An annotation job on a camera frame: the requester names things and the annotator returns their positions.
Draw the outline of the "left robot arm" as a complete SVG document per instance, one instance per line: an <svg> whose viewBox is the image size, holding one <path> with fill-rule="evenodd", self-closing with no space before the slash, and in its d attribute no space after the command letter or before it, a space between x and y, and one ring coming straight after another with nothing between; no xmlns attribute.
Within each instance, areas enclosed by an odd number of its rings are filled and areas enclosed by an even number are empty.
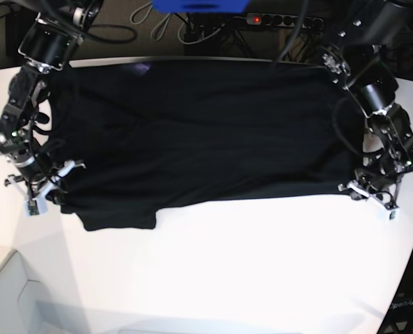
<svg viewBox="0 0 413 334"><path fill-rule="evenodd" d="M399 213L404 175L413 172L413 131L396 102L398 82L382 60L381 47L393 42L413 14L413 1L344 1L318 44L316 58L364 115L369 133L382 147L363 153L366 165L340 184L354 200L374 200L388 220Z"/></svg>

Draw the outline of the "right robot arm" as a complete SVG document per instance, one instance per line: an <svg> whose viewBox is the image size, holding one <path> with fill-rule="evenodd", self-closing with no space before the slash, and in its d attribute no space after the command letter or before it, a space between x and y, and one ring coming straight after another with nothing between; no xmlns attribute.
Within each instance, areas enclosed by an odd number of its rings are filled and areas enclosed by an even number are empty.
<svg viewBox="0 0 413 334"><path fill-rule="evenodd" d="M63 194L62 180L84 162L51 161L47 149L34 138L37 123L44 120L39 105L50 95L51 76L63 70L83 42L102 7L102 1L38 1L38 16L18 52L26 63L12 78L8 101L0 117L0 156L18 170L5 185L23 197L27 216L47 212L47 199Z"/></svg>

